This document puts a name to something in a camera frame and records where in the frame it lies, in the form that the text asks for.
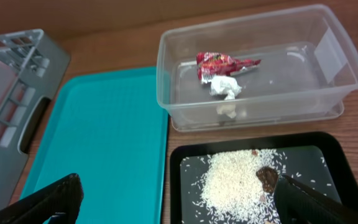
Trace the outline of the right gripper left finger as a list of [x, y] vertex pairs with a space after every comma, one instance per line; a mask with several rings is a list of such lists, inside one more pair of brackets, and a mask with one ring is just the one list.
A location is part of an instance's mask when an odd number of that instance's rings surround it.
[[72, 173], [0, 210], [0, 224], [74, 224], [83, 197], [80, 177]]

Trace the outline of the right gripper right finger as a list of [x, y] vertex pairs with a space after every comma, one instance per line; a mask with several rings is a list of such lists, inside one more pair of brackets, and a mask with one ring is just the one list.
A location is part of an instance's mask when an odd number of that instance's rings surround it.
[[287, 175], [278, 177], [273, 193], [282, 223], [358, 224], [358, 212]]

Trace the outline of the brown food scrap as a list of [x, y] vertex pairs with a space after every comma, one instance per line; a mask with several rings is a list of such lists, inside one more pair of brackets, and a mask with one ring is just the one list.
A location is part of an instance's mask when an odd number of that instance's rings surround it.
[[264, 192], [273, 193], [278, 181], [278, 172], [271, 167], [262, 167], [256, 172]]

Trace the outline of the white rice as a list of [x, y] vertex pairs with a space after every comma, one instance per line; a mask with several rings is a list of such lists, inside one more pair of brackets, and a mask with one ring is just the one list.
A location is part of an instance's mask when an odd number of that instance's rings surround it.
[[221, 152], [180, 162], [180, 223], [280, 223], [267, 174], [287, 175], [339, 200], [317, 147]]

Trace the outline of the white tissue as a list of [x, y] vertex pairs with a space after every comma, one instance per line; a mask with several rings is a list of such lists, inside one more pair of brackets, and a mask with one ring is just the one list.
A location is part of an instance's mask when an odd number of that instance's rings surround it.
[[[234, 100], [241, 91], [242, 87], [238, 85], [236, 79], [233, 77], [216, 75], [211, 80], [211, 96], [225, 95], [225, 101]], [[216, 111], [219, 115], [226, 115], [232, 119], [237, 116], [236, 106], [234, 104], [219, 105]]]

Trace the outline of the red snack wrapper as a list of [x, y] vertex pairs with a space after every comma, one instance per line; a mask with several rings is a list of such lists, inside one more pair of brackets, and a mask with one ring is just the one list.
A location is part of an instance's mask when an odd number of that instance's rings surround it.
[[200, 52], [196, 55], [197, 76], [201, 84], [215, 76], [236, 76], [259, 67], [261, 59], [238, 59], [217, 52]]

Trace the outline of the black food waste tray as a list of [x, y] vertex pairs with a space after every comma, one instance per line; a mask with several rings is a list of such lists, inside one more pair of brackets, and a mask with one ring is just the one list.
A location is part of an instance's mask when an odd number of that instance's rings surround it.
[[358, 212], [358, 184], [340, 143], [324, 132], [287, 134], [180, 146], [170, 158], [171, 223], [211, 223], [202, 207], [200, 177], [208, 170], [208, 157], [242, 149], [276, 149], [278, 168]]

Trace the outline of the clear plastic waste bin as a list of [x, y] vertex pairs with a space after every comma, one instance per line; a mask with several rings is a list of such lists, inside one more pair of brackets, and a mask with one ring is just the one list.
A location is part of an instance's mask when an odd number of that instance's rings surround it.
[[[260, 65], [236, 76], [226, 101], [197, 76], [196, 55], [217, 52]], [[172, 29], [157, 57], [157, 101], [181, 132], [334, 119], [358, 89], [358, 53], [322, 4]]]

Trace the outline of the teal serving tray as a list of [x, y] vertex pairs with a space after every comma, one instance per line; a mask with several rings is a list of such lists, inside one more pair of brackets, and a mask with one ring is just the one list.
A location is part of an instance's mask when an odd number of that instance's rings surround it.
[[78, 223], [159, 223], [167, 131], [155, 68], [73, 78], [58, 94], [22, 196], [76, 173]]

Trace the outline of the grey plastic dish rack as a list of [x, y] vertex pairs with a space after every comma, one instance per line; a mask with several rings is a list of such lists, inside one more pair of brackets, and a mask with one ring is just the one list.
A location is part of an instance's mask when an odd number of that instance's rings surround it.
[[69, 62], [42, 29], [0, 35], [0, 210], [9, 204], [35, 128]]

